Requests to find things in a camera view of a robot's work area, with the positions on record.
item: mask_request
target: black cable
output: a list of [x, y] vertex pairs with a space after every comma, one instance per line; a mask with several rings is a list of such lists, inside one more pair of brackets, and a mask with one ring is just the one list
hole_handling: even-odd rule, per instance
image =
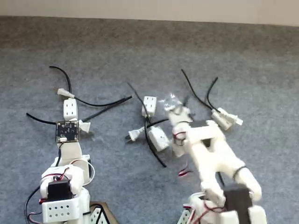
[[83, 216], [86, 216], [86, 215], [89, 215], [89, 214], [91, 214], [91, 211], [84, 212]]
[[111, 103], [107, 103], [107, 104], [91, 104], [91, 103], [85, 102], [85, 101], [83, 101], [83, 100], [81, 100], [81, 99], [79, 99], [77, 97], [74, 97], [74, 98], [76, 100], [78, 100], [78, 101], [80, 101], [80, 102], [82, 102], [84, 104], [90, 105], [90, 106], [110, 106], [110, 105], [113, 105], [113, 104], [117, 104], [117, 103], [119, 103], [119, 102], [121, 102], [121, 101], [123, 101], [125, 99], [125, 98], [122, 98], [122, 99], [119, 99], [117, 101], [114, 101], [114, 102], [111, 102]]
[[234, 175], [233, 175], [233, 180], [235, 181], [235, 178], [237, 177], [237, 175], [239, 174], [239, 172], [241, 171], [241, 169], [244, 169], [244, 168], [247, 168], [246, 166], [242, 166], [242, 167], [240, 167], [240, 168], [238, 168], [236, 171], [235, 171], [235, 173], [234, 173]]
[[[104, 217], [105, 217], [105, 219], [106, 219], [106, 221], [107, 221], [107, 224], [110, 224], [110, 221], [109, 221], [109, 219], [108, 219], [108, 217], [107, 217], [107, 214], [106, 214], [106, 212], [105, 212], [103, 206], [102, 206], [101, 204], [94, 203], [94, 204], [91, 204], [89, 207], [93, 207], [93, 206], [95, 206], [95, 208], [100, 208], [100, 209], [101, 209], [101, 212], [103, 212]], [[98, 219], [97, 219], [97, 221], [96, 221], [95, 224], [98, 224], [98, 223], [99, 223], [100, 216], [101, 216], [101, 213], [99, 214]]]
[[30, 201], [30, 199], [32, 198], [32, 196], [39, 190], [40, 186], [38, 186], [34, 191], [32, 191], [32, 193], [29, 195], [29, 197], [27, 198], [25, 205], [24, 205], [24, 216], [25, 216], [25, 221], [26, 224], [30, 224], [29, 223], [29, 217], [28, 217], [28, 212], [27, 212], [27, 207], [28, 207], [28, 203]]
[[223, 187], [225, 187], [225, 183], [224, 180], [222, 178], [222, 175], [220, 172], [216, 172], [216, 174], [218, 175], [218, 179], [220, 180], [220, 183], [222, 184]]
[[157, 158], [157, 160], [160, 162], [160, 164], [165, 168], [167, 167], [166, 164], [160, 159], [160, 157], [157, 155], [155, 149], [153, 149], [153, 143], [150, 141], [149, 137], [148, 137], [148, 129], [147, 129], [147, 120], [145, 120], [144, 123], [144, 133], [145, 133], [145, 139], [149, 145], [149, 148], [151, 150], [151, 152], [153, 153], [153, 155]]
[[67, 84], [69, 86], [69, 92], [71, 93], [71, 81], [70, 81], [70, 78], [67, 75], [67, 73], [64, 70], [62, 70], [61, 68], [56, 67], [56, 66], [49, 66], [49, 68], [51, 68], [51, 69], [58, 69], [58, 70], [60, 70], [64, 74], [64, 76], [66, 77], [66, 80], [67, 80]]
[[162, 119], [162, 120], [158, 120], [158, 121], [152, 122], [150, 125], [147, 125], [147, 128], [152, 127], [152, 126], [157, 125], [157, 124], [160, 124], [160, 123], [162, 123], [164, 121], [167, 121], [167, 120], [168, 119]]
[[131, 98], [132, 98], [132, 96], [124, 98], [122, 101], [118, 102], [117, 104], [113, 104], [113, 105], [107, 106], [105, 109], [103, 109], [103, 110], [101, 110], [101, 111], [99, 111], [99, 112], [97, 112], [97, 113], [95, 113], [95, 114], [93, 114], [93, 115], [91, 115], [91, 116], [89, 116], [89, 117], [87, 117], [85, 119], [82, 119], [82, 121], [86, 122], [86, 121], [88, 121], [88, 120], [90, 120], [92, 118], [95, 118], [95, 117], [99, 116], [100, 114], [108, 111], [109, 109], [111, 109], [111, 108], [113, 108], [113, 107], [115, 107], [115, 106], [117, 106], [119, 104], [122, 104], [122, 103], [126, 102], [127, 100], [129, 100]]
[[31, 115], [31, 114], [29, 114], [29, 113], [26, 113], [26, 115], [27, 115], [28, 117], [32, 118], [33, 120], [36, 120], [36, 121], [42, 122], [42, 123], [44, 123], [44, 124], [48, 124], [48, 125], [56, 125], [56, 123], [55, 123], [55, 122], [53, 122], [53, 121], [41, 120], [41, 119], [39, 119], [39, 118], [36, 118], [36, 117], [32, 116], [32, 115]]
[[191, 85], [191, 83], [190, 83], [190, 80], [189, 80], [188, 76], [186, 75], [185, 71], [184, 71], [183, 69], [181, 69], [181, 71], [182, 71], [182, 73], [184, 74], [184, 76], [185, 76], [185, 78], [186, 78], [186, 80], [187, 80], [187, 82], [188, 82], [188, 84], [189, 84], [189, 86], [190, 86], [190, 89], [191, 89], [191, 91], [193, 92], [193, 94], [194, 94], [194, 96], [196, 97], [196, 99], [197, 99], [200, 103], [202, 103], [204, 106], [206, 106], [207, 108], [209, 108], [209, 109], [211, 110], [212, 107], [209, 106], [208, 104], [206, 104], [204, 101], [202, 101], [202, 100], [197, 96], [197, 94], [195, 93], [195, 91], [194, 91], [194, 89], [193, 89], [193, 87], [192, 87], [192, 85]]
[[209, 88], [209, 90], [207, 91], [207, 94], [206, 94], [206, 99], [207, 99], [209, 105], [210, 105], [213, 109], [215, 109], [216, 111], [218, 111], [218, 110], [211, 104], [211, 102], [210, 102], [210, 100], [209, 100], [209, 95], [210, 95], [210, 92], [211, 92], [212, 87], [214, 86], [214, 84], [216, 83], [217, 80], [218, 80], [218, 77], [216, 77], [216, 78], [214, 79], [214, 81], [213, 81], [212, 84], [210, 85], [210, 88]]
[[61, 143], [61, 145], [59, 146], [59, 149], [58, 149], [58, 159], [57, 159], [57, 162], [56, 162], [56, 167], [58, 167], [58, 165], [59, 165], [59, 162], [60, 162], [60, 160], [61, 160], [61, 146], [64, 144], [64, 142], [63, 143]]
[[148, 121], [148, 123], [149, 124], [151, 124], [151, 122], [150, 122], [150, 116], [149, 116], [149, 113], [148, 113], [148, 111], [147, 111], [147, 109], [146, 109], [146, 107], [145, 107], [145, 105], [144, 105], [144, 102], [143, 102], [143, 100], [140, 98], [140, 96], [138, 95], [138, 93], [137, 93], [137, 91], [136, 91], [136, 89], [134, 89], [133, 88], [133, 86], [129, 83], [129, 82], [127, 82], [128, 83], [128, 85], [129, 85], [129, 87], [134, 91], [134, 93], [135, 93], [135, 95], [137, 96], [137, 98], [139, 99], [139, 101], [142, 103], [142, 105], [143, 105], [143, 107], [144, 107], [144, 110], [145, 110], [145, 113], [146, 113], [146, 120]]

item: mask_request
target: white wall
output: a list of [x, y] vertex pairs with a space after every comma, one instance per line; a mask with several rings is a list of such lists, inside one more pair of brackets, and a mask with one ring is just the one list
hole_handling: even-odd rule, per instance
[[0, 15], [299, 26], [299, 0], [0, 0]]

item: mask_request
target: gray carpet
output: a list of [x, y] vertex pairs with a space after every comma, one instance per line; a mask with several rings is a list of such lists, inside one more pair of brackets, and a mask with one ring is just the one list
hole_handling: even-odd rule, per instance
[[[238, 114], [243, 126], [226, 133], [237, 156], [263, 189], [259, 203], [270, 224], [299, 218], [299, 28], [171, 21], [62, 18], [0, 18], [0, 223], [24, 223], [23, 203], [55, 156], [55, 128], [26, 117], [63, 119], [66, 88], [90, 102], [132, 94], [183, 98], [191, 91], [184, 68], [204, 97], [211, 81], [215, 105]], [[197, 119], [209, 111], [190, 98]], [[80, 118], [98, 111], [78, 105]], [[92, 120], [81, 136], [96, 177], [88, 186], [92, 200], [106, 201], [121, 224], [175, 224], [182, 203], [199, 191], [197, 173], [177, 177], [190, 158], [161, 153], [162, 168], [144, 138], [126, 144], [127, 131], [141, 127], [141, 105], [134, 97]], [[156, 119], [163, 118], [159, 110]], [[161, 125], [170, 137], [168, 122]], [[39, 195], [29, 204], [40, 211]]]

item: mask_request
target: power outlet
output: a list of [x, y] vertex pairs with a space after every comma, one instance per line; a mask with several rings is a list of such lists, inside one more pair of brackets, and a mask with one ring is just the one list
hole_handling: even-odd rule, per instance
[[[157, 106], [157, 97], [149, 97], [149, 96], [145, 96], [143, 99], [143, 103], [146, 107], [146, 110], [149, 113], [150, 117], [153, 117], [155, 115], [156, 112], [156, 106]], [[142, 106], [142, 110], [141, 110], [142, 116], [146, 117], [146, 112], [144, 107]]]
[[66, 99], [64, 101], [64, 119], [69, 121], [71, 119], [78, 119], [78, 108], [75, 99]]
[[166, 149], [169, 145], [169, 139], [160, 127], [152, 127], [149, 131], [149, 139], [154, 144], [158, 152]]

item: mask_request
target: circuit board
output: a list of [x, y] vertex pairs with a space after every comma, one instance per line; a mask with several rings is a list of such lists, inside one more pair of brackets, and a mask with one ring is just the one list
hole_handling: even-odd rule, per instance
[[56, 122], [56, 143], [79, 141], [78, 121]]

